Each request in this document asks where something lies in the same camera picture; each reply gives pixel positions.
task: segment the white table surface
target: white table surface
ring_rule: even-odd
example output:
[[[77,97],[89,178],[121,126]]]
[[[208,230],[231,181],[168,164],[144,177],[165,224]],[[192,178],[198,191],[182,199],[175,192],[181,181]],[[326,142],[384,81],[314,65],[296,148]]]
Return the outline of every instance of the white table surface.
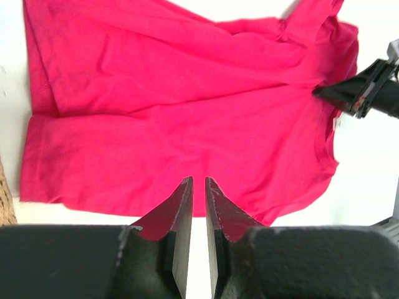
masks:
[[[281,16],[292,0],[174,0],[215,21]],[[358,69],[386,59],[399,38],[399,1],[346,0],[339,17],[359,27]],[[61,204],[20,203],[19,168],[29,103],[26,42],[21,0],[0,0],[0,157],[21,224],[129,224],[134,217],[71,211]],[[307,209],[274,225],[371,225],[390,217],[399,177],[399,120],[371,111],[363,120],[341,117],[335,133],[340,162],[325,194]],[[193,219],[187,298],[210,298],[204,219]]]

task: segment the woven basket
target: woven basket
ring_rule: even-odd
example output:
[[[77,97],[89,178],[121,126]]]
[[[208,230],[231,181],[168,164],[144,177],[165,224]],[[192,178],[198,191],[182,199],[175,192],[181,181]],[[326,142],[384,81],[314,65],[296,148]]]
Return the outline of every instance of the woven basket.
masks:
[[[9,224],[16,224],[12,196],[6,182],[6,176],[0,161],[0,227]]]

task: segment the pink fabric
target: pink fabric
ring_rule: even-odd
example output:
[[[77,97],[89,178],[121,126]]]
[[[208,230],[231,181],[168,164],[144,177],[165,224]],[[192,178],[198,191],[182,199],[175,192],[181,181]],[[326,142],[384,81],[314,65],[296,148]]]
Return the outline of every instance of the pink fabric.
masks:
[[[24,0],[33,116],[23,201],[141,216],[194,176],[265,225],[305,208],[337,162],[318,85],[356,72],[343,0],[213,22],[165,0]]]

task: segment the t-shirt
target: t-shirt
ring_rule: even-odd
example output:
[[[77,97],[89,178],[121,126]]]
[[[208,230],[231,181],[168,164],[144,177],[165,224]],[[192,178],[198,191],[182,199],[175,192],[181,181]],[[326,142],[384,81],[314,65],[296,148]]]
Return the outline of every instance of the t-shirt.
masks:
[[[205,177],[265,225],[322,195],[338,111],[315,87],[356,73],[343,0],[214,22],[165,0],[24,0],[33,115],[21,200],[142,216]]]

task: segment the robotic arm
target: robotic arm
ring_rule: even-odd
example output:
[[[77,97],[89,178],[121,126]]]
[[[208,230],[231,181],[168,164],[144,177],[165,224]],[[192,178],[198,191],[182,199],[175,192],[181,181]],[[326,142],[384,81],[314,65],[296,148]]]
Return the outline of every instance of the robotic arm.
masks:
[[[387,54],[388,60],[377,59],[348,80],[316,88],[314,95],[357,118],[371,108],[399,118],[399,39],[389,43]]]

